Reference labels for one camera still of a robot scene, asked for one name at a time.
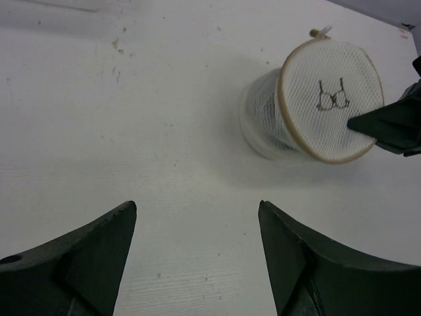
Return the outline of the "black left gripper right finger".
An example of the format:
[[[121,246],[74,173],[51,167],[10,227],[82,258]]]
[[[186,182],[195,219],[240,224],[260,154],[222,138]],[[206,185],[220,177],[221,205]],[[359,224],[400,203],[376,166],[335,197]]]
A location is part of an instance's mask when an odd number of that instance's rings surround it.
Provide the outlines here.
[[[419,315],[420,267],[362,253],[259,205],[278,315]]]

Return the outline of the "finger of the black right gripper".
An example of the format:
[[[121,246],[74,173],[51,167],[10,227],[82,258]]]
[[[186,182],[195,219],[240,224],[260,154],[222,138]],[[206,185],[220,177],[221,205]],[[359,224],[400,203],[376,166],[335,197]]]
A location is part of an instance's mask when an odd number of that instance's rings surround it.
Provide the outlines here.
[[[386,107],[350,118],[347,127],[370,136],[376,145],[394,154],[420,154],[420,102],[398,101]]]

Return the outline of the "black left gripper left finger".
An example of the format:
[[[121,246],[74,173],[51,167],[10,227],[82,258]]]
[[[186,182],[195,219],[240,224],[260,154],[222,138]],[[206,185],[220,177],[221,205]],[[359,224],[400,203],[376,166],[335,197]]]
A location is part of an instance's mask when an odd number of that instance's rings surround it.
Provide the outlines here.
[[[49,242],[1,259],[2,315],[112,315],[137,207],[126,201]]]

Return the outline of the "white mesh laundry bag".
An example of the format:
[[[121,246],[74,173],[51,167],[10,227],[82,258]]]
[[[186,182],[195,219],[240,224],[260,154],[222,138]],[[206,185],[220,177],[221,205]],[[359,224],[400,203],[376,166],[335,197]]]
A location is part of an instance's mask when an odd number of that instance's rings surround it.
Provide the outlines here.
[[[280,68],[245,90],[239,125],[262,156],[337,165],[373,148],[373,137],[347,123],[385,105],[378,71],[365,50],[328,33],[312,30]]]

